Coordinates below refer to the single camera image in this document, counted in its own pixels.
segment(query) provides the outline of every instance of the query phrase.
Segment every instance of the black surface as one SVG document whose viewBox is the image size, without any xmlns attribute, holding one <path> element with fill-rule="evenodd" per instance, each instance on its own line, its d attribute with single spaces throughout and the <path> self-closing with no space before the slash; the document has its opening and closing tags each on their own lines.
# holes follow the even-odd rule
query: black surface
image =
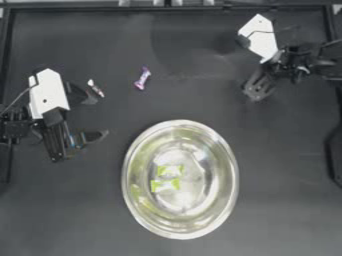
<svg viewBox="0 0 342 256">
<path fill-rule="evenodd" d="M 321 5 L 321 4 L 338 4 L 341 0 L 230 0 L 233 4 L 297 4 L 297 5 Z"/>
<path fill-rule="evenodd" d="M 342 36 L 342 10 L 336 16 L 336 24 L 337 24 L 338 36 L 341 37 Z"/>
<path fill-rule="evenodd" d="M 10 182 L 10 170 L 11 170 L 11 152 L 12 147 L 6 143 L 0 143 L 0 191 Z"/>
<path fill-rule="evenodd" d="M 320 79 L 283 83 L 254 104 L 239 91 L 259 58 L 235 46 L 254 13 L 28 13 L 15 19 L 7 102 L 40 65 L 106 98 L 70 114 L 70 126 L 108 128 L 106 140 L 52 164 L 43 145 L 15 150 L 14 184 L 0 197 L 2 256 L 341 255 L 342 190 L 328 178 L 324 140 L 338 123 L 334 90 Z M 282 43 L 324 41 L 321 12 L 278 13 L 301 23 Z M 142 66 L 153 72 L 134 88 Z M 210 235 L 173 241 L 134 220 L 121 192 L 126 150 L 139 133 L 191 119 L 227 139 L 241 167 L 241 195 Z"/>
<path fill-rule="evenodd" d="M 329 171 L 333 180 L 342 187 L 342 127 L 340 126 L 326 141 Z"/>
</svg>

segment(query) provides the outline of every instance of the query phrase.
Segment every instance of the green object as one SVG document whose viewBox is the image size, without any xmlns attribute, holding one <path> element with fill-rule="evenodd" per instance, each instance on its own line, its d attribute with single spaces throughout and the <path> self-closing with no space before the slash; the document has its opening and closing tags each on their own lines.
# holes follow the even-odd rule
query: green object
<svg viewBox="0 0 342 256">
<path fill-rule="evenodd" d="M 157 175 L 161 176 L 182 176 L 185 165 L 158 166 Z"/>
<path fill-rule="evenodd" d="M 151 180 L 151 191 L 154 193 L 165 191 L 167 189 L 179 190 L 181 189 L 181 182 L 179 178 L 173 180 Z"/>
</svg>

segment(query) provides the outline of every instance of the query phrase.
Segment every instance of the small white object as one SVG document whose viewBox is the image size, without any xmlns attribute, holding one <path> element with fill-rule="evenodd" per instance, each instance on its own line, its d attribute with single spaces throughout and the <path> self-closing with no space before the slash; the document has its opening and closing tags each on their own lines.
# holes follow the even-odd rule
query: small white object
<svg viewBox="0 0 342 256">
<path fill-rule="evenodd" d="M 104 93 L 103 93 L 100 87 L 99 87 L 98 85 L 95 85 L 92 79 L 90 79 L 90 81 L 88 81 L 88 86 L 91 87 L 91 89 L 94 90 L 94 92 L 95 92 L 102 98 L 104 98 Z"/>
<path fill-rule="evenodd" d="M 171 0 L 173 6 L 183 6 L 183 0 Z"/>
<path fill-rule="evenodd" d="M 163 6 L 165 1 L 163 0 L 154 0 L 154 6 Z"/>
<path fill-rule="evenodd" d="M 129 7 L 131 5 L 131 0 L 119 0 L 121 7 Z"/>
<path fill-rule="evenodd" d="M 333 4 L 334 15 L 337 15 L 342 10 L 342 4 Z"/>
<path fill-rule="evenodd" d="M 94 80 L 91 79 L 90 81 L 88 81 L 88 86 L 94 86 L 95 84 L 94 84 Z"/>
<path fill-rule="evenodd" d="M 203 5 L 205 6 L 214 6 L 215 5 L 215 0 L 203 0 Z"/>
<path fill-rule="evenodd" d="M 262 57 L 261 63 L 266 62 L 278 52 L 273 22 L 261 14 L 257 14 L 241 28 L 238 34 L 250 39 L 249 49 Z"/>
<path fill-rule="evenodd" d="M 43 119 L 43 114 L 55 108 L 70 110 L 60 74 L 46 69 L 28 78 L 30 109 L 34 119 Z"/>
</svg>

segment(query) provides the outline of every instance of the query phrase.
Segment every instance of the purple object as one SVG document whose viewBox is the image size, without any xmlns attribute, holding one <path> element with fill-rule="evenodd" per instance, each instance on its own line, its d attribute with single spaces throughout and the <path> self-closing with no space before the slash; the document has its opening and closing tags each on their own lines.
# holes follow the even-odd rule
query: purple object
<svg viewBox="0 0 342 256">
<path fill-rule="evenodd" d="M 139 78 L 139 80 L 134 83 L 135 87 L 139 89 L 139 90 L 145 90 L 145 83 L 147 81 L 147 78 L 151 76 L 151 72 L 149 70 L 147 67 L 143 67 L 143 74 Z"/>
</svg>

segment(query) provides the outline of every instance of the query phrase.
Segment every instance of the metal bowl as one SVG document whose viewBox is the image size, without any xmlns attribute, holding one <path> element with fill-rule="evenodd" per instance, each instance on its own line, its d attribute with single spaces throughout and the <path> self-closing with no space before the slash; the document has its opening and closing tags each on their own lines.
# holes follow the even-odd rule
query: metal bowl
<svg viewBox="0 0 342 256">
<path fill-rule="evenodd" d="M 125 200 L 137 221 L 163 237 L 193 239 L 217 229 L 233 211 L 238 186 L 230 146 L 201 123 L 159 123 L 129 149 L 122 174 Z"/>
</svg>

